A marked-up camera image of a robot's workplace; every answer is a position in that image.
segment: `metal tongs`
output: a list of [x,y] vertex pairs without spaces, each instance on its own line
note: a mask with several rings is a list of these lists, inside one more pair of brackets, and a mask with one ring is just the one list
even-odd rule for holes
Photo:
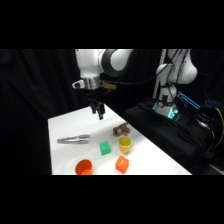
[[89,141],[88,140],[82,140],[82,139],[86,139],[86,138],[90,138],[90,135],[80,135],[80,136],[76,136],[76,137],[69,137],[69,138],[61,138],[58,139],[58,143],[60,144],[88,144]]

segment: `tabletop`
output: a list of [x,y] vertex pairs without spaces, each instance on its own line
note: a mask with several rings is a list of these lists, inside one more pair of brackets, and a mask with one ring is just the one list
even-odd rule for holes
[[[175,160],[145,138],[131,125],[128,137],[132,146],[128,154],[119,150],[119,137],[113,136],[113,128],[123,120],[105,105],[106,114],[99,120],[90,107],[48,120],[51,163],[53,175],[75,175],[76,165],[84,159],[93,164],[93,175],[123,175],[115,169],[119,156],[129,160],[125,175],[191,175]],[[89,144],[58,144],[57,139],[91,135]],[[102,156],[99,144],[108,141],[111,153]]]

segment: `red cup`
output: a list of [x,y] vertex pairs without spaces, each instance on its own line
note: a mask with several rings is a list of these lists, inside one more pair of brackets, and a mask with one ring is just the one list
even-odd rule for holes
[[75,173],[78,176],[92,175],[92,163],[89,160],[80,161],[75,168]]

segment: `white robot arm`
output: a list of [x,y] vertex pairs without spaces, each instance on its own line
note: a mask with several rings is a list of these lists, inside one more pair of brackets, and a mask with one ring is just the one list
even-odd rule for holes
[[168,49],[168,57],[173,64],[161,65],[157,70],[161,89],[155,112],[170,119],[178,113],[175,105],[177,89],[173,84],[190,84],[197,77],[197,69],[191,62],[190,51],[190,49]]
[[134,49],[76,49],[76,58],[81,79],[73,83],[74,89],[86,89],[93,113],[99,114],[100,120],[105,113],[101,100],[100,74],[118,78],[127,72]]

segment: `black background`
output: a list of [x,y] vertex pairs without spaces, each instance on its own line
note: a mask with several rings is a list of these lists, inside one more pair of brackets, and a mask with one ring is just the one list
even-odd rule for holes
[[[160,55],[161,49],[139,49],[121,81],[153,77]],[[192,49],[192,62],[208,74],[208,94],[224,100],[224,49]],[[74,49],[0,49],[2,174],[51,174],[47,119],[88,106],[85,91],[72,89],[79,79]],[[118,86],[103,99],[122,116],[152,97],[154,84]]]

